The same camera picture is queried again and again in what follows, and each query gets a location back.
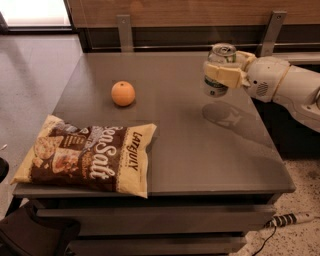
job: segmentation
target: black object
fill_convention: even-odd
[[[9,171],[9,164],[0,157],[0,183],[5,179]]]
[[[39,218],[31,202],[0,221],[0,255],[62,256],[80,232],[79,222]]]

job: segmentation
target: silver can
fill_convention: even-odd
[[[212,46],[212,49],[208,54],[207,62],[217,66],[219,65],[223,66],[224,64],[227,64],[227,63],[234,63],[236,62],[236,56],[237,56],[236,51],[237,51],[236,48],[231,44],[227,44],[227,43],[215,44]],[[208,77],[205,74],[203,90],[205,94],[217,98],[225,95],[228,91],[228,87]]]

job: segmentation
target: metal bracket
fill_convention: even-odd
[[[6,34],[9,31],[8,24],[0,12],[0,33]]]
[[[280,33],[282,24],[284,19],[286,18],[287,12],[286,11],[273,11],[269,24],[267,26],[262,46],[259,47],[257,56],[271,56],[273,53],[275,42],[278,38]]]
[[[117,15],[117,24],[122,52],[133,52],[130,15]]]

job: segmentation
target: wooden board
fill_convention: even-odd
[[[272,11],[284,24],[320,24],[319,0],[68,0],[75,27],[117,27],[116,15],[133,27],[265,25]]]

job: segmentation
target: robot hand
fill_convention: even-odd
[[[232,62],[218,58],[218,61],[204,63],[210,95],[223,96],[228,88],[244,86],[252,98],[280,104],[298,122],[320,132],[319,73],[275,57],[256,58],[254,54],[240,51],[233,54]]]

